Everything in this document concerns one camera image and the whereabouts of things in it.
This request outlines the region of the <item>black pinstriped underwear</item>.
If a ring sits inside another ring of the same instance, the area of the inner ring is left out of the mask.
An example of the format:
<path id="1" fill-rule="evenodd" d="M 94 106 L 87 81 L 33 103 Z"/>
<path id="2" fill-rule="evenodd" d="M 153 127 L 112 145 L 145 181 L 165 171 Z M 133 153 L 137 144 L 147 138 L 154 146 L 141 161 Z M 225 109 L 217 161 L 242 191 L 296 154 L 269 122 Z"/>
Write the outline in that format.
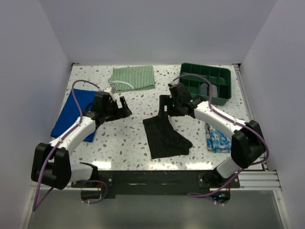
<path id="1" fill-rule="evenodd" d="M 191 141 L 174 130 L 167 115 L 143 120 L 152 159 L 188 155 Z"/>

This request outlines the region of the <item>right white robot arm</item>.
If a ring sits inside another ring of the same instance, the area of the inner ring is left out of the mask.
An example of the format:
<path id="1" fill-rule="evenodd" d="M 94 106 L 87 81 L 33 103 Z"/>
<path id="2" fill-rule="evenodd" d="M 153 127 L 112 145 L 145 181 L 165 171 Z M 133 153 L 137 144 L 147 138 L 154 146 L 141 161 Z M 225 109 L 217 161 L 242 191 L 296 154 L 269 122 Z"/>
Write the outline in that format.
<path id="1" fill-rule="evenodd" d="M 204 175 L 206 183 L 224 187 L 234 174 L 246 169 L 265 152 L 267 146 L 260 125 L 252 120 L 245 122 L 236 119 L 212 106 L 209 101 L 187 91 L 182 83 L 168 84 L 170 95 L 162 95 L 162 105 L 167 107 L 169 116 L 188 115 L 194 119 L 210 124 L 231 138 L 231 154 L 213 171 Z"/>

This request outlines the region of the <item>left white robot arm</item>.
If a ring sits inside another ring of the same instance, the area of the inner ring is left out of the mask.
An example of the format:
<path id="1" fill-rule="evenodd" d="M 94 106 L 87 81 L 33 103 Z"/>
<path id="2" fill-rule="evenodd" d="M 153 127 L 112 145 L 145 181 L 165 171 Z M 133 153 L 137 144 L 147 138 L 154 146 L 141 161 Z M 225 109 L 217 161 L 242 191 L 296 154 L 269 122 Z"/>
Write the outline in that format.
<path id="1" fill-rule="evenodd" d="M 70 182 L 82 181 L 88 187 L 98 184 L 96 166 L 88 163 L 73 164 L 72 152 L 103 123 L 132 115 L 126 100 L 120 97 L 121 107 L 110 93 L 97 92 L 90 110 L 83 112 L 75 123 L 49 143 L 39 143 L 34 151 L 31 179 L 59 190 Z"/>

